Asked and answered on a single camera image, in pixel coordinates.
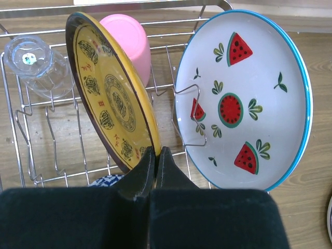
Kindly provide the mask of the pink plastic cup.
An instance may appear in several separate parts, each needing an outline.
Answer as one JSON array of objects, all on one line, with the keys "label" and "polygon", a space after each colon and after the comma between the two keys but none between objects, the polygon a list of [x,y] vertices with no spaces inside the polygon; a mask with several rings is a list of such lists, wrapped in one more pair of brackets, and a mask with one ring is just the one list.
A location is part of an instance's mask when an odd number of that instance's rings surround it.
[{"label": "pink plastic cup", "polygon": [[124,50],[146,87],[151,71],[151,51],[142,25],[133,17],[124,14],[106,16],[100,23]]}]

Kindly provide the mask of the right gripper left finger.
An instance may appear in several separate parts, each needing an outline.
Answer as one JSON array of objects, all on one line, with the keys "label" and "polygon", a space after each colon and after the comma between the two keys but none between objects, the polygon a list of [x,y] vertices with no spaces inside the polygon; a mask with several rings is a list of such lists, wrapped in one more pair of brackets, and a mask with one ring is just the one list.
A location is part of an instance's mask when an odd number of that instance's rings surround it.
[{"label": "right gripper left finger", "polygon": [[110,187],[12,188],[1,194],[1,248],[147,248],[155,153]]}]

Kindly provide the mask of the watermelon pattern plate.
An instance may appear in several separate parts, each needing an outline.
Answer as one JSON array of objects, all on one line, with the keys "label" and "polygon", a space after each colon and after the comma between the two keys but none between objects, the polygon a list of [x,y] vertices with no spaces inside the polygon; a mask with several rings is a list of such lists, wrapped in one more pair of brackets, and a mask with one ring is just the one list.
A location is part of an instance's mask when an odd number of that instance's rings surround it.
[{"label": "watermelon pattern plate", "polygon": [[290,36],[263,15],[229,10],[202,24],[185,48],[175,91],[188,156],[218,188],[270,191],[305,152],[309,74]]}]

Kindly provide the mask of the wire dish rack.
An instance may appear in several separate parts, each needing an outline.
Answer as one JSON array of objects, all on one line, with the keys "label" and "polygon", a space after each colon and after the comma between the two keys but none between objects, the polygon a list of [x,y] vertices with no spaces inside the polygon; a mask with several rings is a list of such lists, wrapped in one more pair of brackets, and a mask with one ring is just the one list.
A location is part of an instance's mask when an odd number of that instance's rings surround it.
[{"label": "wire dish rack", "polygon": [[[209,19],[207,6],[231,10],[227,1],[145,1],[136,3],[60,5],[1,3],[1,45],[18,35],[37,35],[51,49],[76,58],[73,89],[63,97],[43,99],[1,63],[1,190],[15,187],[87,186],[94,180],[130,171],[148,142],[136,134],[151,129],[158,146],[170,147],[175,164],[200,187],[209,182],[191,162],[175,125],[174,84],[189,39]],[[123,12],[144,27],[150,42],[152,76],[147,88],[138,84],[107,86],[109,59],[87,24],[71,30],[70,14]]]}]

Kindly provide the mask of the clear drinking glass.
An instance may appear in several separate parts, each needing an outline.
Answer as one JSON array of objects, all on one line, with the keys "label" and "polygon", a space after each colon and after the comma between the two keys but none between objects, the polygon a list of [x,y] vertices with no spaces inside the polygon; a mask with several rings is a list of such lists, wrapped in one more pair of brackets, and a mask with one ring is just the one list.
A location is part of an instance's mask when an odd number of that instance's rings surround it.
[{"label": "clear drinking glass", "polygon": [[40,97],[58,99],[74,86],[68,59],[36,35],[19,35],[8,42],[4,61]]}]

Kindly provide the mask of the red patterned bowl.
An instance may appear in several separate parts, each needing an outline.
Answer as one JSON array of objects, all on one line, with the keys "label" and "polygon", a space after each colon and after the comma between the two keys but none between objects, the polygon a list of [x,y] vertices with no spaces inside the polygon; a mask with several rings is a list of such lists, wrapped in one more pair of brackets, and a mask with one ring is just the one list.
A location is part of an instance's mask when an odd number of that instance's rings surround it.
[{"label": "red patterned bowl", "polygon": [[118,181],[120,181],[124,175],[120,174],[113,174],[113,175],[107,175],[100,177],[96,179],[94,182],[89,184],[89,187],[110,187],[114,184],[116,184]]}]

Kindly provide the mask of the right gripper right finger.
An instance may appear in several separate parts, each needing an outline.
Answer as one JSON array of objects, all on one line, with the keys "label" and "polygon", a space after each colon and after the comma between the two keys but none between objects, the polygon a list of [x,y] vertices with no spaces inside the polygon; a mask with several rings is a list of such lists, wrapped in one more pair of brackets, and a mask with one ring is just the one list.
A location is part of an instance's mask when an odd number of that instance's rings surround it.
[{"label": "right gripper right finger", "polygon": [[163,147],[150,194],[151,248],[289,248],[278,206],[255,189],[201,189]]}]

